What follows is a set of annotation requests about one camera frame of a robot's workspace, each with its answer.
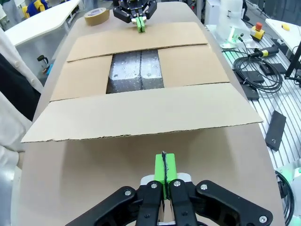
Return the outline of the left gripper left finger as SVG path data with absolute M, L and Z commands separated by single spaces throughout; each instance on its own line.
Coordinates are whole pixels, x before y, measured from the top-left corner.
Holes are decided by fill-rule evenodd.
M 65 226 L 157 226 L 164 200 L 161 181 L 152 180 L 137 190 L 124 186 Z

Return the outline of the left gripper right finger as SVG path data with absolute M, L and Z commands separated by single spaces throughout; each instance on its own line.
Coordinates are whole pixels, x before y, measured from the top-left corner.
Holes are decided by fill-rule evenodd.
M 197 185 L 176 173 L 174 154 L 164 154 L 164 186 L 176 226 L 198 226 L 197 216 L 218 226 L 270 226 L 272 213 L 210 181 Z

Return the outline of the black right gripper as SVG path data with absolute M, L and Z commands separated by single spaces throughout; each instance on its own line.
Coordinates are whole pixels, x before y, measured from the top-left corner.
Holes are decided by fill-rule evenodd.
M 119 6 L 113 9 L 113 14 L 125 23 L 136 24 L 138 32 L 145 32 L 145 23 L 156 9 L 157 2 L 153 0 L 120 0 Z

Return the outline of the brown cardboard box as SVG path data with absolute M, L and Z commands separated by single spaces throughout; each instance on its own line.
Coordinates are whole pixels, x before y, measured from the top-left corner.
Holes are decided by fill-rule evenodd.
M 112 57 L 158 51 L 163 88 L 107 94 Z M 50 103 L 23 143 L 139 136 L 258 123 L 195 22 L 77 38 Z

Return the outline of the brown packing tape roll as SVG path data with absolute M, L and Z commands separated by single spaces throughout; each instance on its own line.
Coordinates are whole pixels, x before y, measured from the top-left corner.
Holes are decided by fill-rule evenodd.
M 104 23 L 109 19 L 110 11 L 106 8 L 96 8 L 88 11 L 84 19 L 88 26 L 95 26 Z

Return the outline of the white table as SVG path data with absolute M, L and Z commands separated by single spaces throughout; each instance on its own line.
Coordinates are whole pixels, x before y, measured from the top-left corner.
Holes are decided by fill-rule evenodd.
M 286 44 L 289 49 L 287 53 L 295 54 L 301 42 L 301 26 L 269 18 L 265 22 Z
M 69 25 L 75 17 L 72 11 L 81 3 L 82 0 L 70 0 L 56 5 L 22 21 L 4 33 L 14 46 L 19 46 L 61 27 L 68 32 Z

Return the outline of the blue yellow cloth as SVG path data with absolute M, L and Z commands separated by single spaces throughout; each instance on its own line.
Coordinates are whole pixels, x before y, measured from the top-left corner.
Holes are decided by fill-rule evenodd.
M 25 19 L 47 10 L 48 3 L 45 0 L 34 0 L 28 6 L 22 7 Z

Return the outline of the black rectangular block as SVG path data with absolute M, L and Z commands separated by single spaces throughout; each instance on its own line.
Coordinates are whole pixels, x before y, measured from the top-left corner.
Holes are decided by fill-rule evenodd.
M 280 148 L 285 123 L 286 117 L 278 111 L 274 111 L 265 137 L 267 147 L 274 151 L 278 151 Z

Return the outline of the yellow emergency stop button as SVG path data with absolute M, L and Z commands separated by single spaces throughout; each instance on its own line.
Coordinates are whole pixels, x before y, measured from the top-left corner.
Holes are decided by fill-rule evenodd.
M 250 29 L 250 35 L 252 39 L 256 42 L 260 42 L 265 34 L 265 31 L 262 29 L 262 23 L 257 22 L 256 25 L 254 25 Z

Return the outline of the black flat plate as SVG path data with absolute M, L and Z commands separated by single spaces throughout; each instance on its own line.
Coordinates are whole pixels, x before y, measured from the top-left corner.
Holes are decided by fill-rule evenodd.
M 256 89 L 253 89 L 249 85 L 241 85 L 246 97 L 250 101 L 258 101 L 259 100 L 259 94 Z
M 264 83 L 265 80 L 261 74 L 256 71 L 243 71 L 242 74 L 256 83 Z

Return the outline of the person in white shirt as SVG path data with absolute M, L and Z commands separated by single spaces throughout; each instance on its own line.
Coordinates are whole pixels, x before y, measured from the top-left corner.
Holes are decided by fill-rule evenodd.
M 43 85 L 0 28 L 0 168 L 16 166 Z

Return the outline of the black metal stand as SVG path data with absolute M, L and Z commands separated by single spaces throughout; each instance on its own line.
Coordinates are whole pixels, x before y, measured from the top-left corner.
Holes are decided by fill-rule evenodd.
M 293 58 L 288 66 L 288 69 L 285 72 L 285 79 L 298 82 L 299 86 L 301 85 L 301 76 L 295 74 L 294 77 L 291 77 L 291 74 L 292 74 L 293 70 L 297 68 L 298 64 L 301 64 L 300 59 L 301 59 L 301 41 L 298 45 L 296 52 L 293 55 Z

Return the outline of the aluminium slotted base plate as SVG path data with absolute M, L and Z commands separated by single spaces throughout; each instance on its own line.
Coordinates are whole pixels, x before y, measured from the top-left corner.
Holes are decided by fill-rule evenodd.
M 213 36 L 215 28 L 216 25 L 206 25 Z M 257 44 L 259 49 L 267 47 L 271 47 L 267 40 Z M 285 203 L 282 216 L 285 226 L 301 226 L 301 91 L 293 88 L 294 83 L 284 79 L 282 73 L 272 65 L 281 63 L 287 67 L 288 61 L 278 54 L 262 58 L 251 57 L 253 48 L 245 46 L 220 49 L 231 68 L 236 71 L 236 77 L 241 79 L 241 85 L 249 85 L 259 94 L 258 101 L 249 100 L 249 103 L 256 111 L 254 115 L 264 142 L 273 112 L 278 111 L 286 117 L 279 150 L 270 149 L 266 142 L 264 148 L 269 152 L 277 179 L 288 186 L 288 195 L 283 197 Z M 242 74 L 243 71 L 256 71 L 263 76 L 265 82 L 253 82 Z

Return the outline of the black yellow handheld switch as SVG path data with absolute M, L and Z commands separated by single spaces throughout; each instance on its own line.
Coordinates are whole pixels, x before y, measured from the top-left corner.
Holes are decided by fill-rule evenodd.
M 271 47 L 258 49 L 255 48 L 254 52 L 250 55 L 251 57 L 269 57 L 274 56 L 279 52 L 277 45 L 273 44 Z

